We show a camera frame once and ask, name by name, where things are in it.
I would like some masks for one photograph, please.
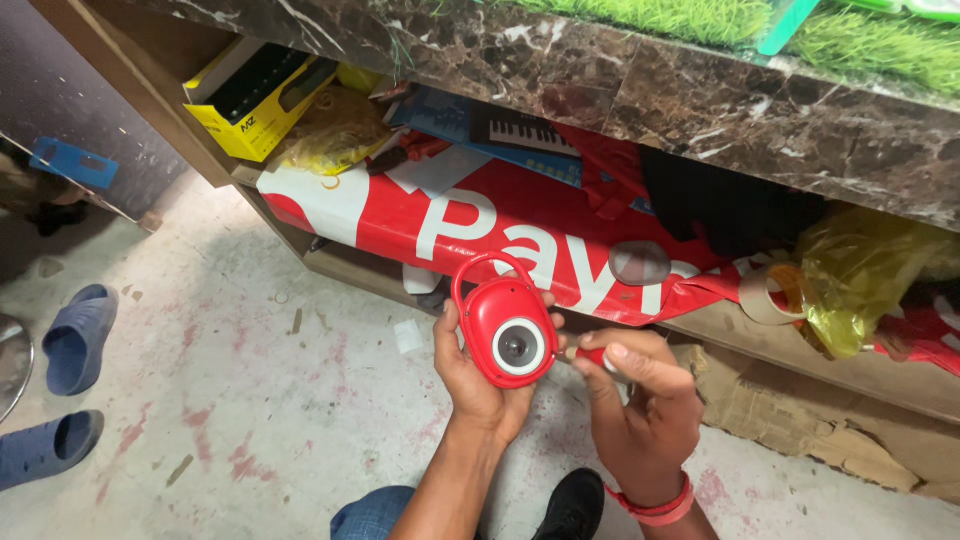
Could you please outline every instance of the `jeans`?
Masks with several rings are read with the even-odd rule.
[[[382,487],[344,506],[330,521],[330,540],[385,540],[414,497],[405,485]]]

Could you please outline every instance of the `brown marble surface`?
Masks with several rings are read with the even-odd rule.
[[[952,105],[508,4],[127,1],[960,232]]]

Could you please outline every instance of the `black cloth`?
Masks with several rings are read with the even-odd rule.
[[[660,224],[680,242],[702,234],[721,257],[789,249],[827,213],[820,195],[639,147],[644,184]]]

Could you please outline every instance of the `slipper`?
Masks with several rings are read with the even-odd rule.
[[[100,377],[104,343],[120,302],[116,289],[90,285],[81,289],[60,310],[43,337],[43,352],[50,359],[47,387],[58,396],[75,396]]]
[[[104,432],[104,413],[82,410],[0,437],[0,491],[58,475],[84,460]]]

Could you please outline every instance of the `concrete floor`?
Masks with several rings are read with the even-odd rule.
[[[97,217],[84,241],[66,232],[14,250],[35,260],[0,285],[0,310],[37,342],[82,286],[125,294],[97,384],[53,396],[39,353],[0,425],[7,433],[84,408],[107,415],[79,466],[0,493],[3,537],[325,538],[342,505],[379,486],[416,485],[429,462],[450,413],[431,318],[307,271],[233,189],[197,179],[180,188],[153,235]],[[80,243],[68,250],[64,238]],[[63,265],[52,276],[51,261]],[[401,355],[394,326],[411,320],[423,347]],[[530,537],[560,478],[601,468],[586,402],[579,377],[558,363],[496,479],[489,538]],[[722,537],[939,540],[960,528],[955,506],[702,434],[687,471]],[[597,538],[637,537],[608,500]]]

